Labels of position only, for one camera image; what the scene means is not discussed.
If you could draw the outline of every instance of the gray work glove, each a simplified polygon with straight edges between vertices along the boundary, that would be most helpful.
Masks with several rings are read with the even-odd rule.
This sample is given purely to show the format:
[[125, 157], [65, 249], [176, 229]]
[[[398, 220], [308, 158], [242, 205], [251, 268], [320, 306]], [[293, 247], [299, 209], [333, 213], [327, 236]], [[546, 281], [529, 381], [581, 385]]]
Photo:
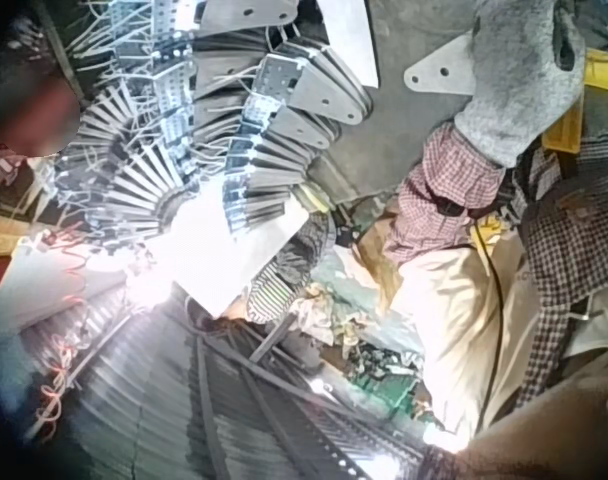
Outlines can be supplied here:
[[579, 97], [584, 39], [554, 0], [486, 0], [477, 5], [472, 48], [475, 94], [455, 126], [489, 160], [514, 167]]

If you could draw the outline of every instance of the red plaid sleeve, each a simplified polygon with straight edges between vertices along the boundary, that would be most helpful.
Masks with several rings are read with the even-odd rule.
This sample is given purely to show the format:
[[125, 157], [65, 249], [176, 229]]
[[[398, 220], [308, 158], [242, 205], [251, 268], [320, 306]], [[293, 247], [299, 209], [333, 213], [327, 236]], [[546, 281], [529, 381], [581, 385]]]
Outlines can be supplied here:
[[[487, 207], [495, 200], [504, 172], [478, 153], [452, 123], [439, 127], [424, 144], [422, 162], [400, 188], [400, 213], [385, 246], [388, 257], [400, 265], [423, 253], [465, 243], [467, 210]], [[464, 207], [464, 212], [457, 217], [442, 215], [429, 189]]]

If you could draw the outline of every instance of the black cable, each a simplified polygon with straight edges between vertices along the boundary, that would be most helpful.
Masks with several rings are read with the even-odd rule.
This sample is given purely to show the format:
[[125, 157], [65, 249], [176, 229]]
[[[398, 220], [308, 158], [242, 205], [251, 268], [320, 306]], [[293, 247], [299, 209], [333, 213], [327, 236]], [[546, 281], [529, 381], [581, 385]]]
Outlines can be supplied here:
[[475, 428], [475, 434], [477, 435], [482, 430], [482, 422], [484, 420], [484, 415], [486, 415], [486, 410], [488, 409], [488, 404], [491, 401], [491, 392], [493, 391], [493, 384], [495, 383], [495, 377], [497, 376], [497, 369], [499, 368], [500, 363], [500, 353], [502, 351], [502, 340], [504, 337], [504, 296], [502, 295], [502, 285], [500, 284], [500, 277], [497, 274], [497, 270], [495, 270], [495, 266], [491, 261], [491, 257], [486, 250], [486, 244], [482, 239], [482, 234], [480, 233], [480, 227], [477, 225], [477, 219], [473, 220], [473, 225], [475, 227], [475, 233], [477, 234], [477, 238], [482, 244], [482, 250], [484, 251], [484, 256], [488, 261], [488, 265], [491, 268], [491, 274], [493, 275], [493, 280], [495, 282], [495, 288], [497, 290], [497, 297], [499, 303], [500, 310], [500, 325], [497, 333], [497, 345], [495, 347], [495, 359], [493, 360], [493, 369], [491, 370], [491, 378], [488, 380], [488, 388], [486, 389], [486, 396], [484, 397], [484, 402], [482, 403], [482, 409], [480, 410], [480, 417], [477, 421], [477, 427]]

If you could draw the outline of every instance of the checkered shirt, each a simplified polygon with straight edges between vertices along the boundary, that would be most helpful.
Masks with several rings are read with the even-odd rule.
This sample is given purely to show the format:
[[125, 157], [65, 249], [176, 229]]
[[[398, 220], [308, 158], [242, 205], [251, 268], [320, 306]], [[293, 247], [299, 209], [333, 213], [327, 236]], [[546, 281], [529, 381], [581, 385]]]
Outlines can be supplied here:
[[[578, 177], [562, 180], [556, 156], [538, 149], [526, 168], [520, 164], [513, 172], [516, 192], [509, 210], [542, 304], [518, 407], [554, 382], [575, 330], [576, 320], [569, 318], [573, 305], [608, 286], [608, 134], [583, 140], [577, 164]], [[401, 186], [400, 216], [387, 244], [390, 257], [399, 264], [464, 243], [466, 212], [439, 214], [426, 185], [466, 209], [481, 208], [494, 200], [503, 174], [452, 125], [440, 127], [426, 142], [422, 164]], [[456, 457], [430, 447], [418, 478], [455, 479], [461, 471]]]
[[400, 214], [385, 245], [397, 265], [442, 248], [468, 243], [466, 210], [459, 216], [438, 213], [429, 193], [447, 198], [465, 209], [490, 205], [505, 170], [489, 163], [452, 123], [439, 127], [424, 145], [424, 158], [399, 192]]
[[554, 188], [527, 201], [520, 226], [541, 310], [517, 408], [555, 382], [577, 323], [573, 306], [608, 286], [608, 134], [583, 141], [577, 177], [556, 177], [551, 161], [534, 155], [532, 171], [548, 171]]

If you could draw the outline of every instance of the yellow object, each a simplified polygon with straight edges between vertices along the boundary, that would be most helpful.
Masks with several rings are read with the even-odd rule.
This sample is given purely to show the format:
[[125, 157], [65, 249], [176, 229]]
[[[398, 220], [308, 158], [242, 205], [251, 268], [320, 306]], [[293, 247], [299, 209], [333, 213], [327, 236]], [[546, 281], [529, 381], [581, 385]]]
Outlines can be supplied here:
[[[608, 90], [608, 52], [588, 48], [584, 85]], [[582, 139], [584, 94], [571, 109], [542, 135], [542, 146], [549, 150], [579, 153]]]
[[329, 208], [324, 204], [322, 200], [320, 200], [317, 195], [311, 190], [307, 185], [300, 185], [302, 192], [306, 195], [306, 198], [310, 200], [310, 202], [317, 208], [318, 211], [322, 213], [328, 213]]
[[608, 52], [588, 48], [584, 85], [608, 90]]
[[11, 255], [17, 242], [26, 235], [29, 224], [0, 216], [0, 256]]
[[557, 122], [542, 135], [542, 146], [558, 152], [579, 153], [582, 141], [584, 93]]
[[479, 235], [477, 234], [475, 225], [471, 225], [469, 236], [471, 237], [471, 240], [473, 240], [473, 245], [475, 245], [475, 249], [482, 260], [487, 275], [490, 276], [491, 268], [486, 259], [486, 255], [484, 255], [483, 246], [486, 246], [486, 251], [490, 256], [493, 253], [493, 247], [500, 238], [500, 235], [506, 231], [506, 225], [495, 213], [491, 213], [486, 217], [479, 219], [477, 221], [477, 227], [479, 228]]

